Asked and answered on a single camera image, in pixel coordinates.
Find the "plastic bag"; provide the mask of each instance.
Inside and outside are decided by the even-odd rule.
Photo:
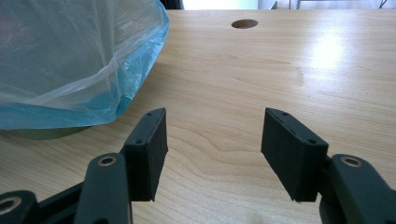
[[[158,0],[0,2],[0,129],[110,122],[134,98],[169,20]]]

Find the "trash bag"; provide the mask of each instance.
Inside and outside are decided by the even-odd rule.
[[[0,129],[116,119],[160,53],[159,0],[0,2]]]

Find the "wooden desk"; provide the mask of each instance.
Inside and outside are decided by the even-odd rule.
[[[396,189],[396,14],[392,10],[169,11],[168,40],[116,121],[35,141],[0,132],[0,193],[41,201],[118,152],[147,111],[167,108],[169,153],[155,203],[135,223],[319,223],[290,200],[260,153],[264,108],[290,112],[369,161]],[[257,20],[234,29],[240,19]]]

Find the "table surface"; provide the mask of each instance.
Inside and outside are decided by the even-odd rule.
[[[141,116],[166,107],[168,146],[155,203],[135,223],[319,223],[260,153],[265,107],[291,113],[329,144],[370,162],[396,189],[393,10],[169,11],[167,42],[116,121],[37,141],[0,132],[0,193],[39,201],[118,152]],[[259,22],[234,29],[240,19]]]

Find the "round hole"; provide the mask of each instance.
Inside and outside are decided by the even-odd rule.
[[[94,221],[92,224],[108,224],[108,220],[105,218],[100,218]]]
[[[110,157],[103,157],[99,160],[98,164],[100,166],[109,166],[117,161],[117,158],[110,156]]]
[[[239,20],[239,21],[234,21],[231,24],[231,26],[236,29],[248,29],[248,28],[255,27],[257,24],[259,24],[259,23],[255,20],[243,19],[243,20]]]
[[[22,202],[20,197],[10,197],[0,201],[0,216],[14,210]]]
[[[317,143],[317,141],[315,141],[314,139],[308,139],[306,141],[309,142],[310,144],[316,144]]]
[[[352,157],[342,157],[341,161],[343,163],[345,163],[346,165],[349,165],[352,167],[361,167],[362,166],[361,161],[359,161],[355,158],[352,158]]]

